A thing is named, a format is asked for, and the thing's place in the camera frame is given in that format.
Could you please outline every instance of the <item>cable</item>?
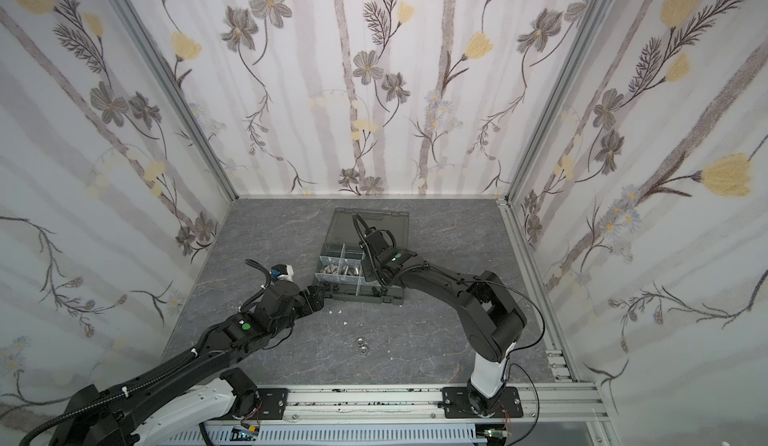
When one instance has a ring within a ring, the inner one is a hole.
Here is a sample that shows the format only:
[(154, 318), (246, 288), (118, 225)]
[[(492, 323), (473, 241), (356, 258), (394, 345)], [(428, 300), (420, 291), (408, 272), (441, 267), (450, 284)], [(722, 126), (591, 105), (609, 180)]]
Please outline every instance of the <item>cable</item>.
[(274, 279), (272, 277), (272, 272), (270, 272), (269, 269), (262, 266), (261, 263), (253, 260), (253, 259), (246, 259), (245, 264), (250, 266), (251, 268), (256, 268), (262, 273), (264, 273), (264, 287), (256, 292), (252, 297), (249, 297), (245, 300), (245, 302), (237, 309), (240, 312), (247, 311), (258, 298), (261, 297), (261, 295), (264, 294), (264, 289), (266, 289), (272, 282), (274, 282)]
[(205, 442), (205, 446), (214, 446), (214, 442), (210, 440), (210, 436), (208, 436), (208, 432), (205, 431), (205, 424), (198, 423), (198, 428), (200, 428), (200, 436), (203, 437), (203, 442)]
[(291, 336), (292, 334), (293, 334), (293, 324), (290, 326), (290, 331), (288, 332), (288, 336), (285, 336), (283, 339), (279, 340), (279, 341), (277, 342), (277, 344), (275, 344), (274, 346), (269, 346), (268, 348), (264, 348), (264, 349), (262, 349), (262, 351), (266, 351), (267, 349), (274, 349), (274, 348), (276, 348), (277, 346), (280, 346), (280, 344), (281, 344), (283, 341), (285, 341), (286, 339), (290, 338), (290, 336)]
[[(544, 334), (545, 334), (545, 333), (546, 333), (546, 331), (547, 331), (547, 323), (544, 321), (544, 315), (542, 314), (542, 310), (541, 310), (541, 309), (539, 309), (539, 308), (538, 308), (538, 306), (536, 306), (536, 303), (534, 303), (534, 302), (531, 300), (531, 298), (527, 297), (526, 295), (524, 295), (523, 293), (521, 293), (521, 292), (520, 292), (520, 291), (518, 291), (517, 289), (515, 289), (515, 288), (510, 288), (509, 286), (507, 286), (507, 285), (505, 285), (505, 284), (502, 284), (502, 283), (500, 283), (500, 282), (496, 282), (496, 281), (487, 281), (487, 280), (477, 280), (477, 281), (472, 281), (472, 282), (490, 282), (491, 284), (495, 284), (496, 286), (501, 286), (501, 287), (503, 287), (503, 288), (506, 288), (506, 289), (507, 289), (507, 290), (509, 290), (509, 291), (512, 291), (512, 292), (514, 292), (514, 293), (517, 293), (517, 294), (519, 294), (520, 296), (522, 296), (523, 298), (525, 298), (526, 300), (528, 300), (528, 302), (530, 302), (530, 303), (531, 303), (531, 306), (533, 306), (533, 307), (536, 309), (536, 312), (537, 312), (537, 313), (538, 313), (538, 315), (539, 315), (539, 316), (542, 318), (542, 334), (538, 336), (538, 339), (537, 339), (536, 341), (534, 341), (533, 343), (531, 343), (530, 345), (527, 345), (527, 346), (522, 346), (522, 347), (520, 347), (520, 348), (515, 348), (515, 349), (514, 349), (515, 351), (521, 351), (521, 350), (523, 350), (523, 349), (532, 348), (533, 346), (535, 346), (535, 345), (537, 345), (537, 344), (539, 344), (539, 343), (541, 342), (541, 340), (544, 338)], [(468, 281), (459, 281), (459, 283), (461, 283), (461, 284), (468, 284), (469, 282), (468, 282)]]
[(520, 368), (520, 371), (522, 371), (522, 372), (525, 374), (525, 376), (526, 376), (526, 377), (528, 378), (528, 380), (530, 381), (530, 383), (531, 383), (531, 386), (533, 386), (533, 394), (535, 394), (535, 395), (536, 395), (536, 417), (535, 417), (535, 418), (534, 418), (534, 420), (533, 420), (533, 425), (531, 426), (531, 429), (529, 429), (527, 433), (525, 433), (525, 434), (524, 434), (522, 437), (520, 437), (520, 438), (518, 438), (518, 439), (515, 439), (515, 440), (514, 440), (513, 442), (511, 442), (511, 443), (507, 443), (505, 446), (512, 446), (513, 444), (517, 444), (517, 443), (519, 443), (520, 441), (522, 441), (522, 440), (524, 440), (524, 439), (526, 439), (526, 438), (528, 437), (528, 435), (529, 435), (529, 434), (530, 434), (530, 433), (533, 431), (533, 428), (535, 428), (535, 427), (536, 427), (536, 424), (538, 423), (538, 416), (539, 416), (539, 413), (540, 413), (540, 411), (539, 411), (539, 410), (540, 410), (540, 409), (541, 409), (541, 407), (542, 407), (541, 403), (539, 403), (539, 400), (538, 400), (538, 391), (536, 391), (536, 384), (534, 384), (534, 383), (533, 383), (533, 380), (531, 379), (531, 376), (528, 374), (528, 372), (526, 372), (526, 371), (523, 369), (523, 366), (521, 366), (520, 364), (517, 364), (517, 363), (513, 363), (512, 365), (513, 365), (513, 366), (517, 366), (518, 368)]
[(168, 376), (171, 376), (172, 374), (176, 374), (178, 371), (185, 368), (189, 363), (191, 363), (197, 357), (198, 355), (197, 352), (202, 349), (203, 345), (205, 344), (205, 341), (208, 338), (208, 335), (211, 334), (212, 331), (215, 329), (216, 329), (216, 326), (209, 326), (200, 336), (200, 339), (197, 340), (195, 347), (192, 348), (190, 352), (187, 353), (186, 356), (184, 356), (181, 360), (179, 360), (178, 363), (170, 366), (165, 371), (160, 372), (153, 378), (150, 378), (131, 388), (128, 388), (127, 385), (123, 385), (120, 392), (113, 393), (112, 395), (107, 396), (106, 398), (102, 398), (101, 400), (90, 403), (87, 406), (83, 406), (82, 408), (73, 409), (70, 412), (60, 414), (56, 418), (50, 419), (44, 422), (43, 424), (40, 424), (39, 426), (37, 426), (36, 428), (28, 432), (24, 436), (24, 438), (22, 438), (22, 440), (19, 441), (18, 446), (29, 446), (29, 444), (32, 442), (33, 439), (35, 439), (41, 433), (49, 430), (53, 426), (57, 426), (72, 418), (76, 418), (77, 416), (80, 416), (82, 413), (92, 411), (106, 404), (110, 404), (111, 402), (115, 402), (119, 399), (126, 398), (130, 396), (132, 393), (139, 391), (140, 389), (146, 388), (147, 386), (151, 386), (156, 382), (162, 381), (163, 379), (166, 379)]

